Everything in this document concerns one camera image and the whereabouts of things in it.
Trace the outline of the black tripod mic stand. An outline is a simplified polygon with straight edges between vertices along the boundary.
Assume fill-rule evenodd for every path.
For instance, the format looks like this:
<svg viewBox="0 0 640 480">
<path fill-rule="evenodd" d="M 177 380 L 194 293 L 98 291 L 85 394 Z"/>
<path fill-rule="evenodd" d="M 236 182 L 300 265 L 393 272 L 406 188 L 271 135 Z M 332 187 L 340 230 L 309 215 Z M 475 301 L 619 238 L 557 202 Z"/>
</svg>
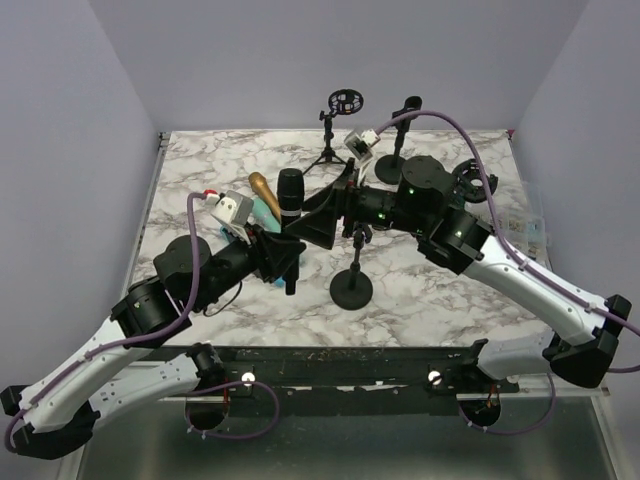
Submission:
<svg viewBox="0 0 640 480">
<path fill-rule="evenodd" d="M 333 148 L 333 139 L 335 137 L 333 120 L 337 116 L 356 114 L 363 106 L 363 94 L 354 89 L 339 89 L 329 95 L 327 100 L 328 110 L 321 110 L 319 113 L 319 120 L 323 122 L 324 126 L 324 148 L 319 157 L 302 172 L 302 175 L 308 174 L 316 166 L 346 164 L 346 161 L 340 158 Z"/>
</svg>

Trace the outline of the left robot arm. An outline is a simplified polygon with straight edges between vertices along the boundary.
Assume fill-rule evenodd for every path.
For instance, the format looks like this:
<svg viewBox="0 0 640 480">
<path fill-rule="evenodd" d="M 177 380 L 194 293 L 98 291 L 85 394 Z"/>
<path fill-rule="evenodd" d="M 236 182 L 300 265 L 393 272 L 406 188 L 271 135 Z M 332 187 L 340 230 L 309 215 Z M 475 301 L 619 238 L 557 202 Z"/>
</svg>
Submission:
<svg viewBox="0 0 640 480">
<path fill-rule="evenodd" d="M 156 274 L 132 285 L 90 339 L 44 379 L 1 393 L 11 420 L 5 448 L 53 460 L 85 445 L 108 421 L 175 394 L 209 395 L 234 387 L 214 347 L 197 343 L 147 374 L 119 378 L 135 361 L 190 327 L 200 313 L 255 275 L 281 277 L 305 251 L 295 237 L 246 228 L 217 253 L 196 233 L 173 240 L 154 260 Z"/>
</svg>

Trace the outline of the black microphone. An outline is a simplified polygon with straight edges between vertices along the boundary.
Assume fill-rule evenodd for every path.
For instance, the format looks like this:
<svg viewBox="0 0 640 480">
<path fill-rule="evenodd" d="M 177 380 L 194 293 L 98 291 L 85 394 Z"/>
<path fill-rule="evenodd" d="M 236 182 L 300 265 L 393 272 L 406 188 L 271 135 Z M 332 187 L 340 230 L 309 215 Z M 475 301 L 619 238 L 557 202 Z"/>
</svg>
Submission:
<svg viewBox="0 0 640 480">
<path fill-rule="evenodd" d="M 285 168 L 279 172 L 277 181 L 277 200 L 280 208 L 281 232 L 299 219 L 304 203 L 304 176 L 297 168 Z M 296 257 L 289 269 L 283 274 L 285 293 L 292 296 L 296 293 L 299 279 L 299 257 Z"/>
</svg>

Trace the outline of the black round-base shock-mount stand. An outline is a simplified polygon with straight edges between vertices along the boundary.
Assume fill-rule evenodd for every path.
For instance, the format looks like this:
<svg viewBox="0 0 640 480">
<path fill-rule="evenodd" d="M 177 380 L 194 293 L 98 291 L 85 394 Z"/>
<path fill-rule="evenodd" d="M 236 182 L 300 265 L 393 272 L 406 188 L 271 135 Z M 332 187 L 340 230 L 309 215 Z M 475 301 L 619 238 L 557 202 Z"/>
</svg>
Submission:
<svg viewBox="0 0 640 480">
<path fill-rule="evenodd" d="M 487 200 L 480 169 L 475 159 L 458 164 L 452 174 L 456 177 L 455 195 L 465 203 L 480 204 Z"/>
</svg>

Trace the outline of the black round-base clip stand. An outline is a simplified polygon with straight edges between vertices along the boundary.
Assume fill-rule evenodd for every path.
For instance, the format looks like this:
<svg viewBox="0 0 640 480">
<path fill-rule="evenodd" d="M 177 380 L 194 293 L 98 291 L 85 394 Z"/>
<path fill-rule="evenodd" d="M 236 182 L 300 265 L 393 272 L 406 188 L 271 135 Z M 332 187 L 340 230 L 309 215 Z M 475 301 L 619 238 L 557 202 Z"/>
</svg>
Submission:
<svg viewBox="0 0 640 480">
<path fill-rule="evenodd" d="M 402 109 L 392 113 L 392 117 L 396 118 L 410 111 L 420 110 L 421 107 L 422 98 L 420 96 L 410 96 L 405 100 Z M 405 162 L 405 159 L 401 156 L 401 150 L 410 125 L 410 119 L 395 124 L 397 133 L 394 142 L 394 151 L 392 154 L 382 156 L 375 165 L 375 175 L 384 184 L 397 185 L 399 183 L 401 169 Z"/>
</svg>

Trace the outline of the mint green microphone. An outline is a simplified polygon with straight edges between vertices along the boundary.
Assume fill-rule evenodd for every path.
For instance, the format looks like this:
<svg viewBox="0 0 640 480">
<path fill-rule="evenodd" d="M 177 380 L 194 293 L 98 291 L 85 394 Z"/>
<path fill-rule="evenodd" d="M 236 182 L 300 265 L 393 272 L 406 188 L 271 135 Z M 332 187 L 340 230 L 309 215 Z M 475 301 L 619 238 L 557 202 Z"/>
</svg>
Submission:
<svg viewBox="0 0 640 480">
<path fill-rule="evenodd" d="M 257 265 L 273 271 L 291 267 L 305 250 L 303 243 L 281 232 L 279 221 L 260 198 L 253 199 L 252 215 L 254 223 L 249 228 L 249 252 L 257 260 Z"/>
</svg>

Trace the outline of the gold microphone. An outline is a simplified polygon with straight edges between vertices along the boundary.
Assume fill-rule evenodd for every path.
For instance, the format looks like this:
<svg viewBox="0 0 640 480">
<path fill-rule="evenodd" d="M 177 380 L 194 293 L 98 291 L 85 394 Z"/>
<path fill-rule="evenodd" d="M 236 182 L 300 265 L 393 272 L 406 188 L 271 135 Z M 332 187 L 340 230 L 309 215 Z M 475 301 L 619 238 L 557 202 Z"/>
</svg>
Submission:
<svg viewBox="0 0 640 480">
<path fill-rule="evenodd" d="M 248 177 L 249 185 L 255 194 L 252 213 L 271 232 L 280 232 L 281 212 L 278 200 L 266 178 L 260 172 L 252 172 Z"/>
</svg>

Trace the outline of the blue microphone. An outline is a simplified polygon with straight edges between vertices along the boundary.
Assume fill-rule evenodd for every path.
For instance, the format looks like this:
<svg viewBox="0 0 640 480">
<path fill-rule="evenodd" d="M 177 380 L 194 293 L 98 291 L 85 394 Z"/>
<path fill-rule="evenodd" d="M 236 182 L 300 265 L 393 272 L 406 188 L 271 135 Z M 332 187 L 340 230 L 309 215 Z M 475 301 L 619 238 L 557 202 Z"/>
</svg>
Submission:
<svg viewBox="0 0 640 480">
<path fill-rule="evenodd" d="M 219 229 L 219 231 L 220 231 L 221 236 L 227 241 L 228 244 L 231 244 L 236 240 L 236 237 L 234 235 L 232 235 L 225 227 L 221 227 Z M 285 282 L 281 277 L 275 279 L 272 282 L 272 284 L 277 288 L 284 288 L 285 287 Z"/>
</svg>

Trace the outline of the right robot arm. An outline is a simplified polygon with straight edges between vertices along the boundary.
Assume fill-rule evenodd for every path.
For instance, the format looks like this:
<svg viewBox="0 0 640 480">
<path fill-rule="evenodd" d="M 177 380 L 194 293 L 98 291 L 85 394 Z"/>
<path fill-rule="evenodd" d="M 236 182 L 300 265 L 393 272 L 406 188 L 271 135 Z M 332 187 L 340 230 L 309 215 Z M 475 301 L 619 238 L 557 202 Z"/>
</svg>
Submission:
<svg viewBox="0 0 640 480">
<path fill-rule="evenodd" d="M 493 227 L 454 202 L 457 178 L 431 156 L 405 162 L 396 191 L 360 186 L 347 166 L 309 198 L 305 215 L 285 232 L 332 249 L 336 228 L 350 235 L 356 224 L 411 234 L 427 260 L 487 285 L 525 308 L 547 328 L 538 335 L 482 341 L 460 379 L 480 392 L 509 376 L 553 373 L 582 388 L 599 386 L 619 345 L 631 304 L 603 298 L 561 279 L 502 243 Z"/>
</svg>

